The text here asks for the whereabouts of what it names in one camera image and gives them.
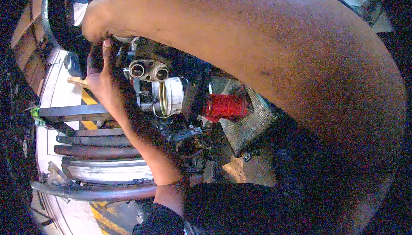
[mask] skin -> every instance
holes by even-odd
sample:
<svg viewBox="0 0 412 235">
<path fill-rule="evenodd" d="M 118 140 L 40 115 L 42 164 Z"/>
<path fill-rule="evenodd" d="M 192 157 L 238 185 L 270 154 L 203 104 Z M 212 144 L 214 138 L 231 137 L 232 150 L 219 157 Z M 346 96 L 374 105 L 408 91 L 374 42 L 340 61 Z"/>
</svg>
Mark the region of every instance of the skin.
<svg viewBox="0 0 412 235">
<path fill-rule="evenodd" d="M 147 37 L 233 75 L 347 159 L 353 173 L 336 234 L 358 234 L 376 212 L 402 146 L 405 89 L 384 44 L 340 2 L 94 0 L 82 31 L 91 42 Z M 155 181 L 181 180 L 165 171 L 178 165 L 152 149 L 145 144 L 142 155 Z"/>
</svg>

